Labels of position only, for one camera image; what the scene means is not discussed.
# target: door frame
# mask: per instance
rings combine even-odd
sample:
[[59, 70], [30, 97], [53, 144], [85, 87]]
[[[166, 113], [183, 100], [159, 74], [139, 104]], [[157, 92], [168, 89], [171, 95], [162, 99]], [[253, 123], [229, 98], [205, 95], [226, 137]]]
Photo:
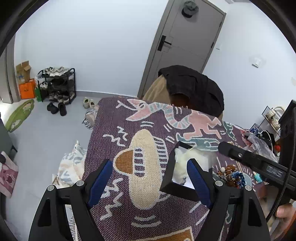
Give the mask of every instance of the door frame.
[[15, 79], [14, 64], [15, 35], [7, 44], [0, 57], [1, 94], [4, 103], [12, 104], [20, 101], [20, 95]]
[[[164, 27], [165, 27], [166, 22], [168, 20], [168, 16], [170, 14], [170, 11], [171, 11], [172, 6], [173, 6], [175, 1], [179, 1], [179, 0], [169, 0], [168, 1], [168, 4], [167, 4], [167, 6], [165, 8], [163, 16], [162, 16], [162, 18], [160, 20], [158, 29], [156, 31], [156, 34], [155, 34], [155, 37], [154, 37], [154, 40], [153, 40], [153, 43], [152, 43], [152, 47], [151, 47], [149, 56], [148, 56], [148, 59], [147, 59], [147, 62], [146, 62], [146, 66], [145, 66], [145, 70], [144, 70], [143, 77], [142, 77], [142, 80], [141, 80], [141, 84], [140, 84], [140, 87], [139, 87], [139, 91], [138, 91], [138, 95], [137, 95], [139, 99], [141, 99], [145, 94], [144, 89], [145, 89], [145, 85], [146, 85], [146, 82], [147, 82], [148, 74], [150, 72], [150, 68], [151, 68], [155, 53], [156, 53], [158, 45], [159, 45], [159, 42], [160, 42], [160, 39], [161, 39], [161, 36], [162, 36], [162, 32], [164, 30]], [[226, 13], [223, 12], [220, 8], [218, 8], [213, 3], [209, 2], [208, 0], [202, 0], [202, 1], [206, 2], [211, 7], [215, 8], [217, 11], [219, 11], [223, 15], [223, 17], [222, 17], [222, 21], [221, 21], [221, 24], [219, 26], [219, 29], [217, 31], [216, 37], [214, 39], [213, 46], [212, 46], [211, 50], [209, 51], [209, 53], [208, 53], [208, 55], [206, 57], [206, 60], [205, 60], [205, 62], [203, 64], [203, 66], [202, 66], [201, 73], [203, 72], [203, 70], [204, 70], [204, 68], [205, 68], [205, 66], [206, 66], [206, 64], [207, 64], [207, 62], [209, 60], [209, 57], [210, 57], [210, 55], [211, 55], [211, 53], [212, 53], [212, 51], [214, 49], [214, 46], [216, 44], [217, 38], [219, 36], [220, 30], [221, 30], [221, 28], [223, 26], [224, 19], [225, 19], [225, 16], [226, 16]]]

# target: gray door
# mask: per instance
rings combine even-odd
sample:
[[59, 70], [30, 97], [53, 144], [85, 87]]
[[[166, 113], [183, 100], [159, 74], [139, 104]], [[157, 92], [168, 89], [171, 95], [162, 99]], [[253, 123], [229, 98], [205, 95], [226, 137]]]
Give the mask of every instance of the gray door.
[[6, 48], [0, 56], [0, 96], [4, 103], [13, 103], [6, 71]]
[[[161, 68], [183, 65], [203, 72], [226, 13], [207, 0], [195, 0], [199, 11], [191, 18], [186, 18], [181, 13], [184, 2], [184, 0], [172, 0], [168, 3], [146, 64], [139, 98], [144, 96], [158, 78], [158, 71]], [[160, 44], [164, 38], [169, 44], [164, 43], [161, 48]]]
[[0, 56], [0, 97], [4, 103], [20, 101], [15, 80], [14, 64], [15, 35]]

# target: baseboard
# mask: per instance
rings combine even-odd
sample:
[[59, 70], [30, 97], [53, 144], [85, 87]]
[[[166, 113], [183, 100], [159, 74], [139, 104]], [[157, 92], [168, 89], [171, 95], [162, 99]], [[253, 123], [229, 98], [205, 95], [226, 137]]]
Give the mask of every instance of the baseboard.
[[91, 91], [76, 91], [77, 96], [83, 97], [92, 97], [92, 98], [107, 98], [107, 97], [126, 97], [126, 98], [136, 98], [134, 96], [125, 96], [125, 95], [117, 95], [110, 93], [102, 93], [102, 92], [91, 92]]

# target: blue gripper pad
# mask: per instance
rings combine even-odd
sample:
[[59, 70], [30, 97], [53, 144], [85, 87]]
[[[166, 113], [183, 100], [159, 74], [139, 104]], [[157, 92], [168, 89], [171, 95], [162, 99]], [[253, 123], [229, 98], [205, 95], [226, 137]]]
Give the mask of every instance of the blue gripper pad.
[[187, 173], [201, 203], [211, 209], [210, 190], [191, 160], [187, 162]]
[[94, 205], [98, 204], [100, 198], [103, 194], [103, 191], [110, 179], [112, 174], [113, 165], [112, 162], [109, 160], [103, 167], [102, 171], [98, 175], [97, 179], [95, 180], [94, 184], [90, 189], [89, 201], [88, 205], [92, 208]]

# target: purple patterned blanket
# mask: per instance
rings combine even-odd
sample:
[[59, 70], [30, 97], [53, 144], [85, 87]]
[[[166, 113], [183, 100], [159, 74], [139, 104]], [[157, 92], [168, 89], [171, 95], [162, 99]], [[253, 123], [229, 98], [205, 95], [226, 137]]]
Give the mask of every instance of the purple patterned blanket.
[[[83, 179], [104, 158], [113, 161], [108, 185], [91, 210], [105, 240], [194, 241], [208, 209], [159, 191], [168, 155], [178, 141], [214, 152], [221, 141], [244, 147], [241, 130], [197, 111], [156, 102], [104, 98], [98, 105]], [[236, 165], [246, 184], [255, 186], [251, 170], [218, 152], [213, 171], [228, 164]], [[230, 222], [227, 213], [221, 240]]]

